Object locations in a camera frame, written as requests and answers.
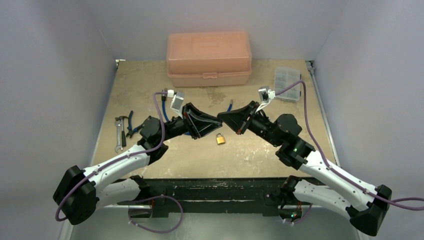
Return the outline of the brass padlock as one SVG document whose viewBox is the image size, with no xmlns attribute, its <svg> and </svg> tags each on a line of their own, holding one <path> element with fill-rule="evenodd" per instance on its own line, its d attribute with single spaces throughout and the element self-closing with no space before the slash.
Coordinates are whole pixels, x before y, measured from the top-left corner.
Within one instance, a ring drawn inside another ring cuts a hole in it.
<svg viewBox="0 0 424 240">
<path fill-rule="evenodd" d="M 222 133 L 217 133 L 216 134 L 216 143 L 218 145 L 223 145 L 226 143 L 226 139 L 224 137 L 224 135 Z"/>
</svg>

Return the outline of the blue cable lock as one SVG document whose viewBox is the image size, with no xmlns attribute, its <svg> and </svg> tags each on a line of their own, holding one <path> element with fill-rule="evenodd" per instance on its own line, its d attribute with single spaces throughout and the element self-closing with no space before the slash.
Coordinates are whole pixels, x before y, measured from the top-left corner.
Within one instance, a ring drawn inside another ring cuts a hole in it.
<svg viewBox="0 0 424 240">
<path fill-rule="evenodd" d="M 179 117 L 175 112 L 171 110 L 170 106 L 171 106 L 172 99 L 167 97 L 167 90 L 168 89 L 164 89 L 163 90 L 164 94 L 161 96 L 161 110 L 162 110 L 162 116 L 165 120 L 164 125 L 165 125 L 166 131 L 176 136 L 187 135 L 191 137 L 183 118 Z"/>
</svg>

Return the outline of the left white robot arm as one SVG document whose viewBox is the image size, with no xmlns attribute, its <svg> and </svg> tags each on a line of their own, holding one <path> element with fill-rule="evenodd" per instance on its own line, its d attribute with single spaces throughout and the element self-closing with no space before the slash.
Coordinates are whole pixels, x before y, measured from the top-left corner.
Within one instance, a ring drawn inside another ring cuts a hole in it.
<svg viewBox="0 0 424 240">
<path fill-rule="evenodd" d="M 101 191 L 124 175 L 159 160 L 168 150 L 165 141 L 189 132 L 194 140 L 205 137 L 223 122 L 198 110 L 192 103 L 182 107 L 182 115 L 165 122 L 162 116 L 147 117 L 141 125 L 141 140 L 129 150 L 84 169 L 74 165 L 61 178 L 52 198 L 57 204 L 55 219 L 78 225 L 100 206 Z"/>
</svg>

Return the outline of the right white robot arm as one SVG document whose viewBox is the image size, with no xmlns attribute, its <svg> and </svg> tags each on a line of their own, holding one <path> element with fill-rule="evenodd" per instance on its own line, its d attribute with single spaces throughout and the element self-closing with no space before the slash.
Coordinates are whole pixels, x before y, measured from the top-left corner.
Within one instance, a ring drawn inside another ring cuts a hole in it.
<svg viewBox="0 0 424 240">
<path fill-rule="evenodd" d="M 286 166 L 292 167 L 319 180 L 321 189 L 312 184 L 296 180 L 281 189 L 280 196 L 288 204 L 296 200 L 327 208 L 348 218 L 362 233 L 375 237 L 389 210 L 386 202 L 392 190 L 381 184 L 375 186 L 354 177 L 326 157 L 299 134 L 302 127 L 294 115 L 283 113 L 274 122 L 270 121 L 259 103 L 251 101 L 247 106 L 221 112 L 218 119 L 236 134 L 249 130 L 277 147 L 276 156 Z"/>
</svg>

